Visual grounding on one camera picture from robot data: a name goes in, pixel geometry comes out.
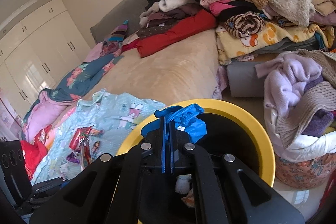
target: silver screw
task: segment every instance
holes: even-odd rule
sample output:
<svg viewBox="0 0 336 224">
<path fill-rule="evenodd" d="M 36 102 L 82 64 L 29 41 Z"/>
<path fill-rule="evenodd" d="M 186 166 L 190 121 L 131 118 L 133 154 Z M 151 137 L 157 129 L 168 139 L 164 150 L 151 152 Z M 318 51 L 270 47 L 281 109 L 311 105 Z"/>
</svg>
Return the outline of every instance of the silver screw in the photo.
<svg viewBox="0 0 336 224">
<path fill-rule="evenodd" d="M 150 143 L 142 143 L 141 148 L 143 150 L 150 150 L 152 148 L 152 145 Z"/>
<path fill-rule="evenodd" d="M 184 145 L 184 148 L 185 148 L 186 150 L 194 150 L 194 149 L 195 149 L 195 145 L 194 145 L 193 143 L 186 143 L 186 144 Z"/>
<path fill-rule="evenodd" d="M 228 162 L 233 162 L 233 161 L 235 161 L 235 157 L 233 156 L 233 155 L 231 155 L 231 154 L 226 154 L 225 156 L 224 156 L 224 160 L 226 160 L 226 161 L 228 161 Z"/>
<path fill-rule="evenodd" d="M 111 155 L 110 154 L 103 154 L 100 156 L 100 160 L 102 162 L 108 162 L 111 159 Z"/>
</svg>

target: blue plastic wrapper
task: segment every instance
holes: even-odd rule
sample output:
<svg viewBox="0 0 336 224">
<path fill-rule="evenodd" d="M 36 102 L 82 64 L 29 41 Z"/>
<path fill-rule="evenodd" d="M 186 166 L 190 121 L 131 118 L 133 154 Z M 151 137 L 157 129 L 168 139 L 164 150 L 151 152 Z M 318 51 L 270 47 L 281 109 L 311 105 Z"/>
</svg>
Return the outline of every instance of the blue plastic wrapper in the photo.
<svg viewBox="0 0 336 224">
<path fill-rule="evenodd" d="M 191 104 L 187 107 L 171 106 L 164 110 L 156 110 L 154 112 L 155 117 L 166 118 L 166 123 L 170 121 L 175 122 L 175 128 L 181 131 L 185 131 L 190 136 L 190 141 L 196 143 L 207 133 L 205 123 L 196 118 L 197 115 L 202 114 L 204 109 L 198 104 Z M 141 135 L 146 137 L 147 133 L 160 127 L 159 120 L 149 123 L 141 130 Z"/>
</svg>

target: tile floor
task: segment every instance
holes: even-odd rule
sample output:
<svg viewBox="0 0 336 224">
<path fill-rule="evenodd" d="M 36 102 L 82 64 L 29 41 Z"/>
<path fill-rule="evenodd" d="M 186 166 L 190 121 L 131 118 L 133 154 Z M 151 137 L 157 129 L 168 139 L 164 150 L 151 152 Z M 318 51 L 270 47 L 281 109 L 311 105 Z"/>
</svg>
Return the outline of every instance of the tile floor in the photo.
<svg viewBox="0 0 336 224">
<path fill-rule="evenodd" d="M 223 100 L 233 103 L 251 113 L 265 127 L 263 98 L 233 98 L 230 95 L 230 90 L 225 89 L 222 93 Z M 316 187 L 311 190 L 298 190 L 287 186 L 278 179 L 275 180 L 273 188 L 282 195 L 288 202 L 297 208 L 307 221 L 312 217 L 319 205 L 323 196 L 326 184 Z"/>
</svg>

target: white wardrobe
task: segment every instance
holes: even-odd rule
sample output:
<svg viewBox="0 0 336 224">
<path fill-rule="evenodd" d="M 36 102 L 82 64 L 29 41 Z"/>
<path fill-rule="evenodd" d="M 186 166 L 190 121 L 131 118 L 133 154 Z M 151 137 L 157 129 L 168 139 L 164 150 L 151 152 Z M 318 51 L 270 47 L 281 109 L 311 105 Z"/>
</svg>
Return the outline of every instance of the white wardrobe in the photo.
<svg viewBox="0 0 336 224">
<path fill-rule="evenodd" d="M 0 40 L 0 88 L 23 118 L 39 92 L 55 88 L 89 51 L 63 2 L 52 0 Z"/>
</svg>

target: beige bedsheet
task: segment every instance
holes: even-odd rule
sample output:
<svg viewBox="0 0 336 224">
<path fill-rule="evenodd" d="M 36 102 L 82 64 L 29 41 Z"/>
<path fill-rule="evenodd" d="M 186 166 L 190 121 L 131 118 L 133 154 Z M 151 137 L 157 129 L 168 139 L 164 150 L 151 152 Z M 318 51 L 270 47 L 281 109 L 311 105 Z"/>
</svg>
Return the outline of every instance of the beige bedsheet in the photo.
<svg viewBox="0 0 336 224">
<path fill-rule="evenodd" d="M 137 49 L 122 55 L 124 58 L 83 97 L 84 100 L 90 100 L 92 94 L 101 89 L 107 89 L 111 94 L 128 92 L 140 99 L 153 99 L 166 105 L 212 97 L 219 66 L 213 29 L 145 58 L 140 58 Z M 69 106 L 56 122 L 74 105 Z"/>
</svg>

